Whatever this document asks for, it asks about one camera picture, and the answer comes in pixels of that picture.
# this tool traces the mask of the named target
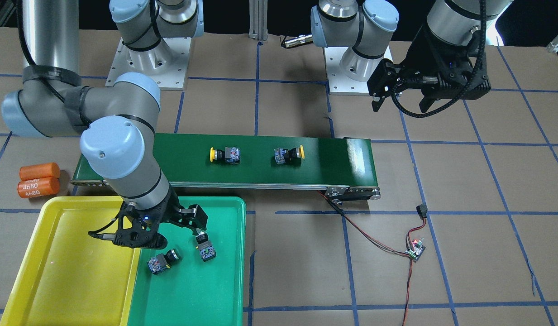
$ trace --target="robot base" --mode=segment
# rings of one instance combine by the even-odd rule
[[[181,91],[186,84],[186,72],[188,71],[188,59],[190,58],[190,44],[192,38],[164,38],[164,41],[170,46],[173,51],[174,59],[165,64],[164,66],[156,69],[155,74],[146,74],[152,78],[160,87],[160,89]],[[122,45],[122,39],[118,43],[118,49],[112,62],[110,72],[108,72],[108,79],[105,81],[106,86],[112,86],[114,81],[121,74],[126,72],[138,72],[128,64],[128,48]]]
[[[327,77],[329,80],[329,93],[335,95],[369,95],[366,82],[353,80],[341,70],[339,62],[343,54],[347,50],[346,47],[330,47],[324,48],[325,53],[325,68],[327,68]],[[386,54],[383,58],[391,58],[389,47],[386,49]]]

